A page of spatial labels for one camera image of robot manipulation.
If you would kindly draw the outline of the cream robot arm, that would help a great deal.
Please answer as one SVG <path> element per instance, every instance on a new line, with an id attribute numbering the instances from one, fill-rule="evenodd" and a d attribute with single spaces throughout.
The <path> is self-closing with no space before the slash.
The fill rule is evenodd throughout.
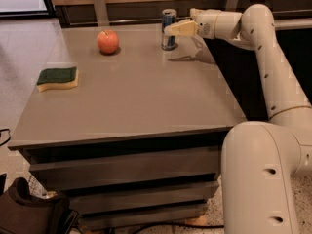
<path id="1" fill-rule="evenodd" d="M 221 39 L 256 55 L 268 119 L 233 127 L 221 151 L 225 234 L 299 234 L 293 176 L 312 171 L 312 105 L 276 38 L 271 10 L 191 9 L 169 36 Z"/>

